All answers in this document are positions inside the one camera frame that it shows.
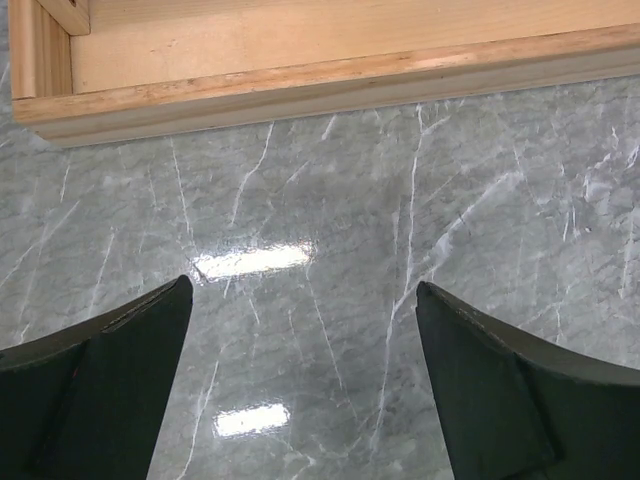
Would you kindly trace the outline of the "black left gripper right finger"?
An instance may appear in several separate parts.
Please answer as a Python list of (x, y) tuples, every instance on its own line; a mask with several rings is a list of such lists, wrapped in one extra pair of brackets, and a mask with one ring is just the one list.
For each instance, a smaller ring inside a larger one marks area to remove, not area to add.
[(638, 370), (545, 341), (433, 283), (416, 295), (455, 478), (638, 478)]

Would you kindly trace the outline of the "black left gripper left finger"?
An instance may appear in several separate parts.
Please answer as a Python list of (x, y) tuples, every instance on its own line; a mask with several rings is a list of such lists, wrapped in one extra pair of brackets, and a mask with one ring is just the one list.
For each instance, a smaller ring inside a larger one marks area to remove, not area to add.
[(146, 478), (192, 307), (181, 275), (2, 350), (2, 478)]

